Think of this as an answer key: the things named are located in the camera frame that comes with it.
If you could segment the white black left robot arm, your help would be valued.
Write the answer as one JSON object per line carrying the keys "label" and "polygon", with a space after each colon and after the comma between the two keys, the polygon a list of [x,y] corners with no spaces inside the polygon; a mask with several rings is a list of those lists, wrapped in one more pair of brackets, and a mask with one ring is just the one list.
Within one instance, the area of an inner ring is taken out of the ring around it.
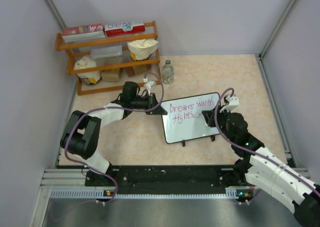
{"label": "white black left robot arm", "polygon": [[98,151],[100,130],[113,122],[124,120],[133,112],[147,115],[167,115],[156,94],[151,89],[157,84],[154,80],[144,79],[144,91],[136,82],[127,81],[122,92],[111,103],[96,109],[82,112],[75,110],[63,131],[60,147],[64,156],[72,162],[82,164],[96,173],[102,185],[109,185],[114,178],[112,166]]}

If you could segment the black framed whiteboard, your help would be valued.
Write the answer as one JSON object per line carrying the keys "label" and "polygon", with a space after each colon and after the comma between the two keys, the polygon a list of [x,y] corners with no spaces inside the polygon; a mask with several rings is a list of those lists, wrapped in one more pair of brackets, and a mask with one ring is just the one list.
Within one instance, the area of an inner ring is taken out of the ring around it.
{"label": "black framed whiteboard", "polygon": [[215,127],[208,127],[204,116],[195,117],[205,110],[212,110],[220,94],[217,92],[166,100],[161,106],[167,111],[162,115],[164,138],[167,144],[218,135]]}

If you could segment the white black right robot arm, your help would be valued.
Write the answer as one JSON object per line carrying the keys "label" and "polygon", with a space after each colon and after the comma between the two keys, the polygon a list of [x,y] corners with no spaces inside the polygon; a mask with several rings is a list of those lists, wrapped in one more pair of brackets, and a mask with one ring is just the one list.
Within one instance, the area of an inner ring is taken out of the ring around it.
{"label": "white black right robot arm", "polygon": [[320,225],[320,186],[279,160],[248,131],[242,114],[224,107],[201,112],[206,125],[217,128],[240,157],[234,164],[233,179],[263,190],[283,204],[303,227]]}

